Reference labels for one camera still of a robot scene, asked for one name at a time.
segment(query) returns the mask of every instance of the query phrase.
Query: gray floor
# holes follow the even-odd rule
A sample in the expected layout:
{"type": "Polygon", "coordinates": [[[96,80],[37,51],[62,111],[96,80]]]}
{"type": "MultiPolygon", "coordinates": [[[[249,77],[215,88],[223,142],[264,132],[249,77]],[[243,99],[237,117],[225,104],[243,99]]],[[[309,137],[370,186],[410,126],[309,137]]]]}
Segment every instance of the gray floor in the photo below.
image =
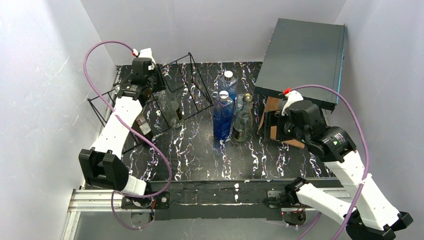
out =
{"type": "MultiPolygon", "coordinates": [[[[118,213],[129,224],[128,212],[118,213]]],[[[307,216],[312,219],[316,212],[307,216]]],[[[293,229],[281,226],[283,222],[266,222],[264,219],[179,219],[155,221],[146,229],[128,230],[121,226],[111,212],[82,212],[76,230],[76,240],[295,240],[305,228],[293,229]]],[[[304,240],[327,240],[339,225],[321,216],[304,240]]],[[[344,232],[339,240],[350,239],[344,232]]]]}

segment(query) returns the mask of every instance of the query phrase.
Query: black marble surface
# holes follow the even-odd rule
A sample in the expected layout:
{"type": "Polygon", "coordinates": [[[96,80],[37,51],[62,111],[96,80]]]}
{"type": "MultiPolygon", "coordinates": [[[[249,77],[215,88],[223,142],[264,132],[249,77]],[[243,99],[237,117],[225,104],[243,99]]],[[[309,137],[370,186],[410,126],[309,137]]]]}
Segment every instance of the black marble surface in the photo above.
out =
{"type": "MultiPolygon", "coordinates": [[[[254,93],[255,82],[261,69],[261,62],[223,62],[198,63],[198,71],[193,69],[194,81],[202,87],[199,75],[205,81],[209,94],[216,90],[218,79],[226,70],[231,70],[238,78],[237,92],[254,93]]],[[[189,64],[164,67],[163,75],[171,89],[183,85],[183,78],[191,79],[189,64]]],[[[128,75],[131,66],[121,68],[120,77],[128,75]]],[[[306,149],[299,149],[285,143],[264,142],[256,134],[266,102],[263,95],[253,97],[253,128],[250,137],[242,143],[230,139],[215,141],[213,136],[213,107],[194,86],[181,87],[175,91],[177,100],[181,100],[184,116],[197,112],[192,101],[193,95],[200,113],[188,118],[182,127],[167,129],[159,109],[152,102],[144,107],[144,116],[152,128],[154,144],[167,156],[172,166],[173,181],[202,180],[250,180],[282,178],[333,177],[315,156],[306,149]]],[[[125,150],[135,146],[131,135],[124,146],[125,150]]],[[[122,161],[130,173],[137,178],[149,181],[161,181],[168,178],[168,170],[160,156],[150,147],[140,145],[122,155],[122,161]]]]}

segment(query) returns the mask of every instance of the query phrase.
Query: gray wall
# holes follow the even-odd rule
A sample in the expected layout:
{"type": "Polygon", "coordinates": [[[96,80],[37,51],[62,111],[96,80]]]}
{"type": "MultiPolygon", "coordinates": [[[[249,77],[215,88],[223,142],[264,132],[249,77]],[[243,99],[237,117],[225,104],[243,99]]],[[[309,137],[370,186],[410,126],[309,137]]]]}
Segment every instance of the gray wall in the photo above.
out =
{"type": "MultiPolygon", "coordinates": [[[[0,238],[60,239],[73,188],[82,181],[81,148],[99,120],[82,71],[100,37],[80,1],[0,3],[0,238]]],[[[110,89],[115,66],[104,47],[89,72],[110,89]]]]}
{"type": "MultiPolygon", "coordinates": [[[[336,24],[346,24],[341,93],[359,117],[370,172],[386,198],[414,223],[399,239],[423,239],[424,1],[347,0],[336,24]]],[[[347,109],[332,125],[345,128],[362,151],[347,109]]]]}
{"type": "MultiPolygon", "coordinates": [[[[102,40],[152,48],[159,63],[262,61],[278,18],[332,24],[346,0],[81,0],[102,40]]],[[[116,65],[131,64],[107,46],[116,65]]]]}

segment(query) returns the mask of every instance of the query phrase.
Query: cable connector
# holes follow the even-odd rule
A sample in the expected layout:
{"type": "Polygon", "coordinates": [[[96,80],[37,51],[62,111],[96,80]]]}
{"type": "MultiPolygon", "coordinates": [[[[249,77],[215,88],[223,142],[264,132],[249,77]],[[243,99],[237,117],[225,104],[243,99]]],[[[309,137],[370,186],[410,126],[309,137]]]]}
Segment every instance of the cable connector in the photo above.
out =
{"type": "Polygon", "coordinates": [[[136,57],[136,58],[138,58],[139,57],[139,51],[137,51],[137,49],[132,49],[132,55],[134,56],[134,57],[136,57]]]}

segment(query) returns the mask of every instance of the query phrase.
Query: blue bottle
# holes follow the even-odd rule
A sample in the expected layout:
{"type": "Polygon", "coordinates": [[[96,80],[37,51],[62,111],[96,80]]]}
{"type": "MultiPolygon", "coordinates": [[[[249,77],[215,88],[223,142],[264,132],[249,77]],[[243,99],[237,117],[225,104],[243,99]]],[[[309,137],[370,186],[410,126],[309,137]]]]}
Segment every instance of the blue bottle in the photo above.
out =
{"type": "Polygon", "coordinates": [[[224,75],[218,81],[218,93],[227,91],[229,97],[235,101],[237,95],[237,78],[233,76],[232,71],[225,71],[224,75]]]}
{"type": "Polygon", "coordinates": [[[219,92],[218,99],[213,101],[213,135],[219,140],[230,135],[233,103],[227,91],[219,92]]]}

